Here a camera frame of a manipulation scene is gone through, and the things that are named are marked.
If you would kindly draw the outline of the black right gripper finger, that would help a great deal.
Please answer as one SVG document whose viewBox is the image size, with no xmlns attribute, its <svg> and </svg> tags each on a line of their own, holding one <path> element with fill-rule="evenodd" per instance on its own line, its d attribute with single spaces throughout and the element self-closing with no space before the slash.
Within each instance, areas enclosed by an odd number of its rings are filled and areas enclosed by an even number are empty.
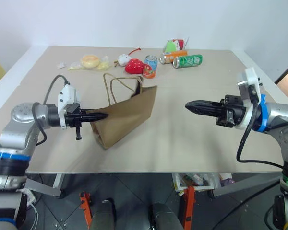
<svg viewBox="0 0 288 230">
<path fill-rule="evenodd" d="M 205 116 L 220 117 L 222 115 L 222 107 L 186 107 L 189 111 Z"/>
<path fill-rule="evenodd" d="M 185 107 L 187 109 L 219 109 L 222 107 L 222 103 L 206 100 L 195 100 L 187 102 Z"/>
</svg>

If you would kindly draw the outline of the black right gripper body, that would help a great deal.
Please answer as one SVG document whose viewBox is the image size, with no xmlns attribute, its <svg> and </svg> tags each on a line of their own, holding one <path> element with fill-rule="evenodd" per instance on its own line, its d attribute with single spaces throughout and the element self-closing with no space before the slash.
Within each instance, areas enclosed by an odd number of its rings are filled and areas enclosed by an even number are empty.
<svg viewBox="0 0 288 230">
<path fill-rule="evenodd" d="M 246 107 L 240 96 L 226 95 L 220 101 L 222 112 L 216 119 L 216 124 L 223 127 L 234 127 L 244 118 Z"/>
</svg>

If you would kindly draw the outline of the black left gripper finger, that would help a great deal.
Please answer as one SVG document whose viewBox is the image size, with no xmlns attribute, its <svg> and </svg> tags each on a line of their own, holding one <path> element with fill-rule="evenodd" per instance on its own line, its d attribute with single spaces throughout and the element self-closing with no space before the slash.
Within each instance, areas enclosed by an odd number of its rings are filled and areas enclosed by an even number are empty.
<svg viewBox="0 0 288 230">
<path fill-rule="evenodd" d="M 106 114 L 106 113 L 90 111 L 87 109 L 82 109 L 81 113 L 82 113 L 82 115 L 85 115 L 85 116 L 108 116 L 108 114 Z"/>
<path fill-rule="evenodd" d="M 83 116 L 83 122 L 95 122 L 107 118 L 107 115 L 89 115 Z"/>
</svg>

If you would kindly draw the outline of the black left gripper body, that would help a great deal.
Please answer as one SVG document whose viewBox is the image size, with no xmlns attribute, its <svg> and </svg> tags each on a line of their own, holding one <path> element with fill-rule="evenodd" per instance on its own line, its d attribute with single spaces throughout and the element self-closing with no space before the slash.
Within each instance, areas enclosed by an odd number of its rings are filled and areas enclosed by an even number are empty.
<svg viewBox="0 0 288 230">
<path fill-rule="evenodd" d="M 73 112 L 68 112 L 65 116 L 65 125 L 70 128 L 75 128 L 76 130 L 76 140 L 81 140 L 81 131 L 80 128 L 82 127 L 82 113 L 81 109 L 78 106 Z"/>
</svg>

